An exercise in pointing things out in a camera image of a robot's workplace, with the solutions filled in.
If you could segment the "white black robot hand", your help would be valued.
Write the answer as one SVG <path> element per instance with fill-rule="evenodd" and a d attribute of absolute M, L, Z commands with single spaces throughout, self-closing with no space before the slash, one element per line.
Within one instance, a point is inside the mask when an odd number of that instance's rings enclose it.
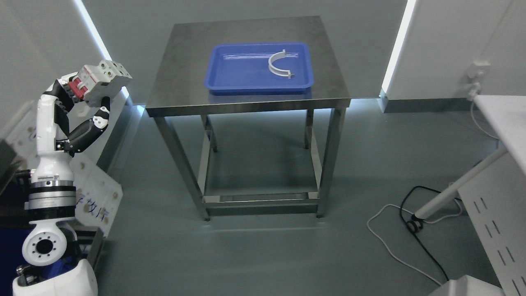
<path fill-rule="evenodd" d="M 84 152 L 106 131 L 111 98 L 97 99 L 99 109 L 73 131 L 69 129 L 68 113 L 80 101 L 68 83 L 77 73 L 54 81 L 37 103 L 36 141 L 39 163 L 31 174 L 32 187 L 70 186 L 74 173 L 70 167 L 73 156 Z"/>

